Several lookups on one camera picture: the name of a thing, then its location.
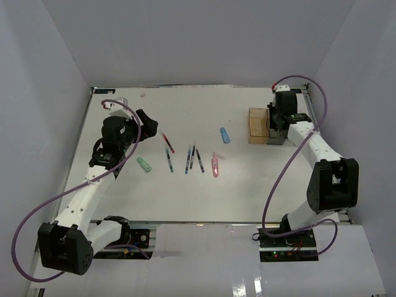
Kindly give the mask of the black gel pen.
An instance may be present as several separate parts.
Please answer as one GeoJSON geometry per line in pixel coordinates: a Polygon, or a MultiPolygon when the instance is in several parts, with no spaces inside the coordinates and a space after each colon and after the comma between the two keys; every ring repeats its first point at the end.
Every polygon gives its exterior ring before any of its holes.
{"type": "Polygon", "coordinates": [[[194,139],[193,143],[192,143],[192,150],[191,150],[191,159],[190,159],[190,165],[189,165],[189,169],[191,170],[194,164],[194,156],[195,156],[195,151],[196,151],[196,139],[194,139]]]}

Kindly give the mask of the pink translucent correction tape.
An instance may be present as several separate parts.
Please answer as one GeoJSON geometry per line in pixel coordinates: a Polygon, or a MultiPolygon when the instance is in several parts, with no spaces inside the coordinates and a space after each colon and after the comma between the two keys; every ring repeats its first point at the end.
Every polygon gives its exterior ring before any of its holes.
{"type": "Polygon", "coordinates": [[[225,160],[225,157],[223,155],[220,155],[216,152],[212,154],[212,174],[213,177],[217,178],[219,175],[219,160],[225,160]]]}

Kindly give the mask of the brown translucent container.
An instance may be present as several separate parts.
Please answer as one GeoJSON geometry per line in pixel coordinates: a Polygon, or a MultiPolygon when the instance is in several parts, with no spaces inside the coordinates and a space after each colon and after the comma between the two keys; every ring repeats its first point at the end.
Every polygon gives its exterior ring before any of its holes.
{"type": "Polygon", "coordinates": [[[248,128],[250,144],[266,144],[270,138],[267,108],[249,108],[248,128]]]}

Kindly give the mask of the blue gel pen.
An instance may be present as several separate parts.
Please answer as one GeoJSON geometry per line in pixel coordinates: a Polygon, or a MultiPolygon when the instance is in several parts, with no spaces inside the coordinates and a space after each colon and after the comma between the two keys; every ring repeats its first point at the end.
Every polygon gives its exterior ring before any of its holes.
{"type": "Polygon", "coordinates": [[[185,166],[185,171],[184,171],[185,174],[188,174],[190,159],[191,159],[191,151],[192,151],[192,148],[189,147],[188,151],[187,151],[187,160],[186,160],[186,166],[185,166]]]}

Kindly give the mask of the left blue table label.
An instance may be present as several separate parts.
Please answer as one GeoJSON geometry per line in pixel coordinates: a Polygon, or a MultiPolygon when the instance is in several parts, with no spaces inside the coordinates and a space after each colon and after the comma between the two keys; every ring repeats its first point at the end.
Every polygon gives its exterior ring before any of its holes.
{"type": "Polygon", "coordinates": [[[114,94],[115,92],[115,88],[96,88],[94,90],[94,94],[114,94]]]}

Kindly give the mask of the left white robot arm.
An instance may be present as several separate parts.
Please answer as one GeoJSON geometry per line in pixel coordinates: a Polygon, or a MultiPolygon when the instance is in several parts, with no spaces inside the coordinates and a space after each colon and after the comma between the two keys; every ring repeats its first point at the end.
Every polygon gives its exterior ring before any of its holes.
{"type": "Polygon", "coordinates": [[[38,230],[42,266],[83,275],[94,255],[103,248],[123,247],[130,242],[126,218],[107,216],[95,226],[90,221],[108,188],[116,181],[129,147],[157,133],[158,122],[142,110],[137,118],[129,113],[112,114],[103,120],[101,138],[93,146],[85,181],[66,208],[51,223],[38,230]]]}

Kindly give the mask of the green translucent correction tape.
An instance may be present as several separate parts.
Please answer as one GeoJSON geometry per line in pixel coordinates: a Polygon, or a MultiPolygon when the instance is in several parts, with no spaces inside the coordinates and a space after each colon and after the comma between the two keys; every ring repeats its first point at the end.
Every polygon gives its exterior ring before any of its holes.
{"type": "Polygon", "coordinates": [[[142,157],[137,157],[136,160],[137,160],[137,163],[140,165],[140,167],[141,167],[146,173],[151,172],[152,167],[151,167],[142,157]]]}

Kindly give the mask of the purple gel pen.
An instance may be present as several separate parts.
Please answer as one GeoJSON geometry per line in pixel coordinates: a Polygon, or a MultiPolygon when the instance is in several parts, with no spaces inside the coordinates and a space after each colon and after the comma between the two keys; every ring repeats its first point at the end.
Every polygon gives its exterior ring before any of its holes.
{"type": "Polygon", "coordinates": [[[198,159],[198,162],[199,162],[200,170],[201,170],[202,173],[205,173],[204,166],[203,166],[203,163],[202,163],[202,159],[201,159],[201,156],[200,156],[200,153],[199,153],[198,149],[196,149],[196,155],[197,155],[197,159],[198,159]]]}

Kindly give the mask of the red gel pen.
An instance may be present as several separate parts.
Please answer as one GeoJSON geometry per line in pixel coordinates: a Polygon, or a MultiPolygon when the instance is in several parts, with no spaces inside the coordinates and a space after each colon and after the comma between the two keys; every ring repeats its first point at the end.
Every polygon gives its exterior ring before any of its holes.
{"type": "Polygon", "coordinates": [[[166,134],[160,129],[160,134],[163,137],[166,145],[168,146],[169,150],[171,153],[175,153],[175,150],[173,148],[173,146],[171,145],[171,142],[169,141],[169,139],[167,138],[166,134]]]}

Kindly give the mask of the green gel pen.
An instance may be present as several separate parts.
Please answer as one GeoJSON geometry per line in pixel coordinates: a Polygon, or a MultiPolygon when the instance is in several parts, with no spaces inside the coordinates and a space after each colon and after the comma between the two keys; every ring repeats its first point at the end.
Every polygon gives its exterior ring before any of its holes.
{"type": "Polygon", "coordinates": [[[173,164],[171,162],[170,152],[169,152],[168,148],[165,149],[165,152],[166,152],[166,157],[167,157],[167,161],[168,161],[168,166],[169,166],[170,172],[173,173],[174,169],[173,169],[173,164]]]}

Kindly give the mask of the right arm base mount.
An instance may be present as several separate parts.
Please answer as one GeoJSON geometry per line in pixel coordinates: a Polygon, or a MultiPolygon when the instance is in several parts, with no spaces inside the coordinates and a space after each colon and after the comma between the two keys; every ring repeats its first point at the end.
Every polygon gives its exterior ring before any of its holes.
{"type": "Polygon", "coordinates": [[[252,240],[259,245],[262,263],[272,262],[315,262],[319,260],[317,245],[312,230],[303,231],[282,238],[272,238],[258,228],[252,240]]]}

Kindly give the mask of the blue translucent correction tape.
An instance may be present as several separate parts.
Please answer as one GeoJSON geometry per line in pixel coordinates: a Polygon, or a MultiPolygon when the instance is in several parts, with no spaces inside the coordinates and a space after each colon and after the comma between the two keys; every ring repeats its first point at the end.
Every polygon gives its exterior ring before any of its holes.
{"type": "Polygon", "coordinates": [[[222,137],[222,141],[224,144],[229,144],[230,143],[230,137],[224,127],[220,128],[220,135],[222,137]]]}

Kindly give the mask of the grey translucent container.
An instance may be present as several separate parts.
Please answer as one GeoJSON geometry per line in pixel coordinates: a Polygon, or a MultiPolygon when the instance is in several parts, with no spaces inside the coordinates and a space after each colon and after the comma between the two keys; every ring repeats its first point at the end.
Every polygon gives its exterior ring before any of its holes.
{"type": "Polygon", "coordinates": [[[267,145],[283,145],[287,140],[287,130],[269,130],[269,137],[266,141],[267,145]]]}

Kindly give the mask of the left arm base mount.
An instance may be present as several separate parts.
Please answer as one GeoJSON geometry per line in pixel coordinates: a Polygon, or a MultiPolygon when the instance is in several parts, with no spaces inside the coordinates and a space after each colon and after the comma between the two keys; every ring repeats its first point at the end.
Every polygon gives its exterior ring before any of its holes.
{"type": "Polygon", "coordinates": [[[149,260],[153,254],[149,229],[131,229],[125,239],[108,244],[94,255],[95,259],[149,260]]]}

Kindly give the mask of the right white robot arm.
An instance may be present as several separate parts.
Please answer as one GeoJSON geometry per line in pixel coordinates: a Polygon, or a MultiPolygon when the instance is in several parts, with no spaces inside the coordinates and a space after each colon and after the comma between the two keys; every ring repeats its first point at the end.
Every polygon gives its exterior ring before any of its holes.
{"type": "Polygon", "coordinates": [[[359,164],[334,151],[315,129],[311,118],[298,112],[296,93],[287,85],[276,86],[273,102],[268,105],[270,128],[286,132],[312,168],[306,200],[283,216],[278,236],[288,246],[301,241],[302,231],[312,228],[328,216],[355,207],[358,201],[359,164]]]}

